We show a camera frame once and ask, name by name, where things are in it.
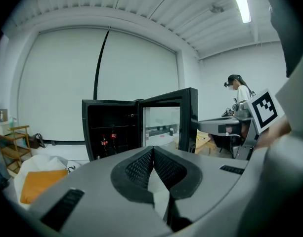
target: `person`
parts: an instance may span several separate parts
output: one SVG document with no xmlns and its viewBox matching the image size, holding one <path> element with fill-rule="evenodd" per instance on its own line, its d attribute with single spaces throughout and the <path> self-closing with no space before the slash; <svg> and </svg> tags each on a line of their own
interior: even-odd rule
<svg viewBox="0 0 303 237">
<path fill-rule="evenodd" d="M 229 90 L 237 90 L 237 103 L 243 103 L 253 97 L 253 92 L 240 75 L 230 75 L 224 86 Z"/>
</svg>

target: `black vent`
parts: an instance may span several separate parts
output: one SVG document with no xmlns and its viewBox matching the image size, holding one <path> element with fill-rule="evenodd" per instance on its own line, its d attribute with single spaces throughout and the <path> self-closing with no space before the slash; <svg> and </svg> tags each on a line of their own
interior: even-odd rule
<svg viewBox="0 0 303 237">
<path fill-rule="evenodd" d="M 244 171 L 245 171 L 243 168 L 236 168 L 236 167 L 227 166 L 227 165 L 223 165 L 219 169 L 225 170 L 225 171 L 228 171 L 228 172 L 231 172 L 231 173 L 235 173 L 235 174 L 238 174 L 238 175 L 242 175 L 242 173 L 244 173 Z"/>
<path fill-rule="evenodd" d="M 41 219 L 41 222 L 59 231 L 83 195 L 84 192 L 81 190 L 70 189 Z"/>
</svg>

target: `black mesh pad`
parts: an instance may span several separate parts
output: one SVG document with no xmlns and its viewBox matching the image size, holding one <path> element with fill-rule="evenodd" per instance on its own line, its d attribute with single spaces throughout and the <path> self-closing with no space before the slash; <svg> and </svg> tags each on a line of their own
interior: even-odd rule
<svg viewBox="0 0 303 237">
<path fill-rule="evenodd" d="M 202 181 L 198 166 L 157 146 L 154 167 L 174 199 L 191 197 Z"/>
<path fill-rule="evenodd" d="M 186 176 L 186 168 L 180 163 L 172 160 L 168 156 L 155 151 L 155 170 L 161 181 L 170 190 Z"/>
<path fill-rule="evenodd" d="M 129 201 L 154 204 L 153 194 L 147 190 L 153 169 L 153 147 L 118 163 L 111 172 L 114 188 Z"/>
<path fill-rule="evenodd" d="M 153 204 L 153 194 L 147 190 L 153 168 L 173 199 L 191 197 L 202 181 L 198 166 L 160 147 L 149 146 L 113 168 L 112 184 L 130 201 Z"/>
<path fill-rule="evenodd" d="M 125 172 L 127 177 L 143 189 L 148 188 L 148 181 L 150 173 L 153 169 L 153 154 L 152 150 L 141 156 L 139 159 L 135 160 L 129 164 Z"/>
</svg>

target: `black bag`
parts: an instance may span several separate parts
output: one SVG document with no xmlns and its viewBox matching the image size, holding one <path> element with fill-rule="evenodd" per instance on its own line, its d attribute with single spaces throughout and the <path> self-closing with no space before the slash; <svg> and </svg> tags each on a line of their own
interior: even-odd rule
<svg viewBox="0 0 303 237">
<path fill-rule="evenodd" d="M 46 146 L 43 143 L 43 138 L 40 133 L 36 133 L 33 136 L 28 136 L 29 146 L 31 148 L 38 148 L 39 146 L 45 148 Z"/>
</svg>

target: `black mini fridge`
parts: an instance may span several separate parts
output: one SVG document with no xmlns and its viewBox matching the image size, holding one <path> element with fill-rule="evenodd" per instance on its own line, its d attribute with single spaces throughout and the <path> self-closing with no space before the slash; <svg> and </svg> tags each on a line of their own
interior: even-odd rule
<svg viewBox="0 0 303 237">
<path fill-rule="evenodd" d="M 82 100 L 90 161 L 145 146 L 194 153 L 197 118 L 198 95 L 193 88 L 132 102 Z"/>
</svg>

